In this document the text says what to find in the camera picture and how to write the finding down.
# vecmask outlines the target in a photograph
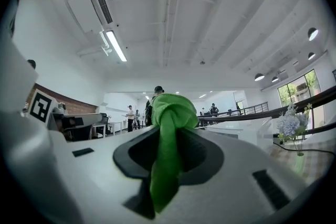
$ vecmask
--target railing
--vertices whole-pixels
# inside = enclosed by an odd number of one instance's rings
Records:
[[[333,122],[333,123],[330,123],[330,124],[327,124],[327,125],[315,128],[315,129],[307,130],[304,135],[318,134],[318,133],[329,131],[329,130],[334,129],[334,128],[336,128],[336,122]],[[277,138],[278,135],[279,134],[273,134],[273,138]]]
[[[319,106],[322,106],[324,104],[327,104],[333,100],[336,99],[336,86],[327,89],[326,91],[323,91],[311,98],[305,99],[301,102],[296,103],[297,107],[297,112],[303,112],[304,108],[308,105],[311,104],[312,109],[318,108]],[[271,111],[267,112],[259,112],[259,113],[253,113],[253,114],[248,114],[248,115],[241,115],[241,116],[230,116],[230,117],[217,117],[217,118],[206,118],[203,116],[198,117],[199,122],[201,126],[205,126],[206,123],[212,124],[213,122],[225,122],[225,121],[245,121],[245,120],[255,120],[255,119],[262,119],[262,118],[268,118],[272,117],[272,119],[276,119],[280,117],[281,113],[285,113],[287,111],[288,106],[285,106],[283,108],[278,108],[274,109]],[[304,140],[305,136],[308,134],[316,134],[316,133],[321,133],[321,132],[326,132],[328,130],[336,128],[336,122],[324,125],[322,127],[314,128],[311,130],[307,130],[305,134],[302,136],[303,138],[300,140]]]
[[[210,114],[210,115],[205,115],[205,116],[198,116],[199,119],[201,118],[208,118],[211,116],[220,116],[220,115],[227,115],[227,116],[233,116],[233,115],[248,115],[248,114],[255,114],[259,112],[266,112],[268,111],[268,103],[262,103],[254,106],[250,106],[248,108],[243,108],[243,109],[237,109],[233,111],[226,111],[226,112],[221,112],[221,113],[216,113],[216,114]]]
[[[327,104],[333,100],[336,99],[336,86],[329,88],[311,98],[305,99],[301,102],[296,103],[297,112],[303,112],[304,108],[311,104],[312,108],[318,108],[319,106],[322,106],[324,104]],[[221,115],[221,114],[227,114],[228,112],[224,113],[218,113],[218,114],[212,114],[212,115],[206,115],[206,116],[199,116],[200,121],[208,121],[208,122],[225,122],[225,121],[246,121],[246,120],[255,120],[255,119],[262,119],[262,118],[268,118],[272,117],[272,119],[276,119],[280,117],[280,114],[287,111],[288,106],[284,106],[283,108],[278,108],[266,112],[259,112],[259,113],[253,113],[253,114],[247,114],[247,115],[240,115],[240,116],[228,116],[228,117],[217,117],[214,118],[212,116],[215,115]]]

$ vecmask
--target black cable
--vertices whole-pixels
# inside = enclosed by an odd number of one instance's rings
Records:
[[[275,145],[277,145],[277,146],[279,146],[279,147],[281,147],[281,148],[283,148],[283,149],[285,149],[285,150],[287,150],[287,151],[298,151],[298,150],[290,150],[289,148],[282,147],[282,146],[280,146],[279,144],[274,143],[274,142],[273,142],[273,144],[275,144]],[[333,151],[323,151],[323,150],[300,150],[300,151],[318,151],[318,152],[325,152],[325,153],[330,153],[330,154],[334,155],[334,157],[336,157],[336,155],[335,155],[335,153],[334,153]]]

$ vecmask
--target blue hydrangea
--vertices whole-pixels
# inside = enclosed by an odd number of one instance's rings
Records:
[[[296,107],[294,104],[290,104],[288,106],[285,116],[295,116],[295,114],[296,114]]]
[[[284,125],[285,125],[286,118],[284,116],[280,116],[278,118],[278,129],[280,133],[284,132]]]
[[[308,119],[307,119],[307,116],[305,114],[299,114],[296,117],[299,119],[301,126],[307,126],[308,125]]]
[[[296,129],[300,126],[300,121],[295,116],[287,116],[283,126],[283,134],[285,136],[292,136],[295,135]]]

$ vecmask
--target white shirt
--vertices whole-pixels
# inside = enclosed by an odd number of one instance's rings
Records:
[[[134,111],[130,110],[127,114],[127,117],[129,120],[134,120]]]

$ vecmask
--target office chair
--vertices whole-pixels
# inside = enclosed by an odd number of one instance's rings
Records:
[[[105,135],[111,134],[112,132],[108,129],[108,122],[109,122],[109,118],[107,117],[106,113],[101,113],[103,116],[103,119],[101,122],[102,124],[105,124]],[[96,128],[96,132],[99,134],[103,134],[104,133],[104,127],[97,127]]]

